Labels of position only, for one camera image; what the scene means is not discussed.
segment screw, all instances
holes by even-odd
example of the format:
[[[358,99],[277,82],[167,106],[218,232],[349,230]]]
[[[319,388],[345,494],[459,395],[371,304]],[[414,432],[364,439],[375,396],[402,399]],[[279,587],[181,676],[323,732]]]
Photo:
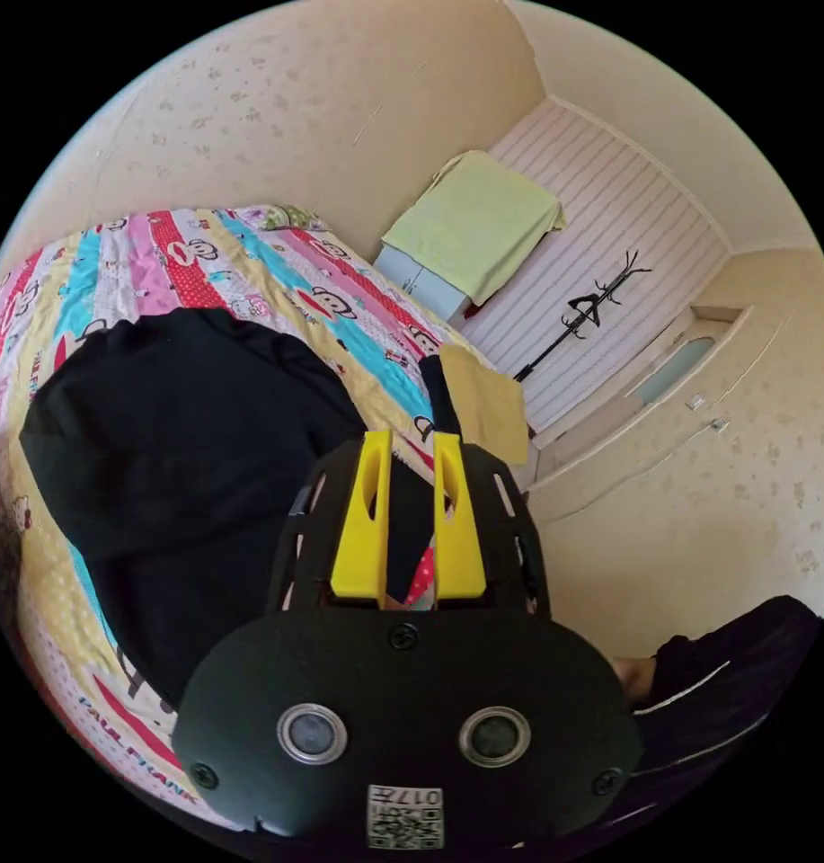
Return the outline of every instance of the screw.
[[[217,774],[207,764],[197,762],[190,768],[190,775],[200,788],[205,788],[207,791],[216,788],[220,783]]]
[[[595,780],[591,783],[591,790],[598,797],[605,797],[607,794],[612,794],[613,790],[616,787],[616,781],[618,777],[621,776],[622,771],[617,767],[614,767],[611,770],[604,770]]]
[[[418,643],[418,630],[411,623],[401,623],[391,630],[388,641],[394,650],[411,650]]]

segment colorful striped bedspread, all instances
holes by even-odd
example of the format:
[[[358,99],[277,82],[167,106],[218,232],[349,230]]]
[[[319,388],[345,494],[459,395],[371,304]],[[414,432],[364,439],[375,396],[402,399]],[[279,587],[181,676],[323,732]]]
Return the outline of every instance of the colorful striped bedspread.
[[[18,434],[51,373],[93,332],[177,307],[222,307],[303,339],[372,429],[432,480],[418,360],[467,342],[328,231],[265,229],[266,208],[121,218],[53,243],[0,280],[0,611],[51,706],[125,778],[216,823],[170,746],[175,716],[106,627],[84,561],[40,499]],[[431,556],[407,602],[426,606]]]

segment light green cloth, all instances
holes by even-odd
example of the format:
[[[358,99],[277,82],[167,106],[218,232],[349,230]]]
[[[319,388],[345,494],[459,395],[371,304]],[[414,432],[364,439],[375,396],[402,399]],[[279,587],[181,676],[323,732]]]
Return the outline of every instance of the light green cloth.
[[[382,237],[480,306],[567,225],[549,191],[481,150],[451,159]]]

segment pillow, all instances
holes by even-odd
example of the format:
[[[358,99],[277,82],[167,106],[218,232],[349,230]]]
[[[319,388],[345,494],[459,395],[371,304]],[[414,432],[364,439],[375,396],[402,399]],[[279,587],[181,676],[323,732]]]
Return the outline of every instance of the pillow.
[[[301,227],[306,231],[328,230],[327,225],[308,209],[291,204],[268,204],[262,209],[265,215],[261,229],[264,231],[276,231],[284,227]]]

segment coat rack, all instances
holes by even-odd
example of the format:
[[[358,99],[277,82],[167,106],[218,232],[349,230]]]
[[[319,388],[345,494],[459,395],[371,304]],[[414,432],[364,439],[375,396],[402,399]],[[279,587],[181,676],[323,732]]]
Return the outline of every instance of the coat rack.
[[[573,311],[579,311],[577,306],[580,303],[588,303],[589,306],[573,318],[572,321],[566,320],[565,316],[562,315],[562,323],[566,327],[564,332],[543,353],[541,353],[540,356],[532,362],[529,362],[526,366],[523,366],[522,369],[514,375],[514,380],[525,380],[535,370],[538,363],[544,360],[551,351],[554,351],[555,348],[557,348],[569,335],[575,335],[580,340],[584,339],[585,336],[580,335],[578,331],[586,321],[591,320],[594,326],[600,326],[598,307],[605,299],[608,299],[611,303],[615,303],[617,306],[621,305],[621,303],[613,297],[616,289],[620,288],[635,272],[651,272],[651,270],[643,270],[640,268],[634,269],[636,256],[638,254],[639,252],[634,252],[634,256],[631,257],[630,252],[626,253],[627,264],[608,285],[604,285],[601,288],[598,285],[597,280],[594,281],[594,287],[600,291],[599,294],[588,294],[585,297],[576,297],[567,301],[567,305],[570,306]]]

